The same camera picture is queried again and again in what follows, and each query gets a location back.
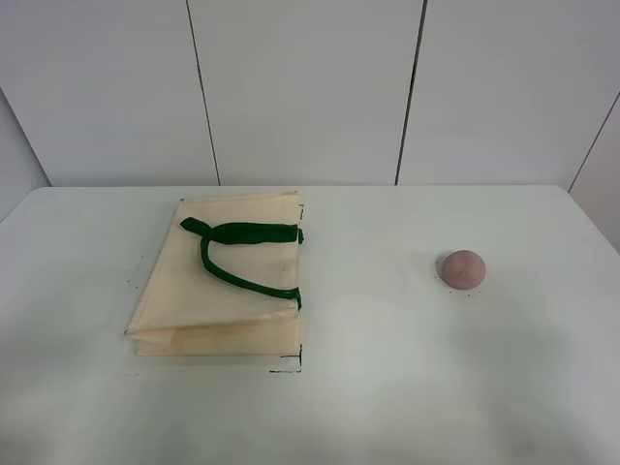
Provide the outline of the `cream linen bag green handles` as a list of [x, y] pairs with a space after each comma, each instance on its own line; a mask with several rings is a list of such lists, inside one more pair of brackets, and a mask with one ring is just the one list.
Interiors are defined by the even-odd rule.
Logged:
[[125, 333], [138, 355], [295, 357], [298, 192], [182, 199]]

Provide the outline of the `pink peach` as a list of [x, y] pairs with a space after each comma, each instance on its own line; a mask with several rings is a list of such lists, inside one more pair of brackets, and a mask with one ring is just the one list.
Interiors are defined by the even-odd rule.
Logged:
[[438, 270], [439, 277], [449, 287], [459, 291], [470, 291], [483, 282], [486, 263], [473, 251], [458, 250], [441, 258]]

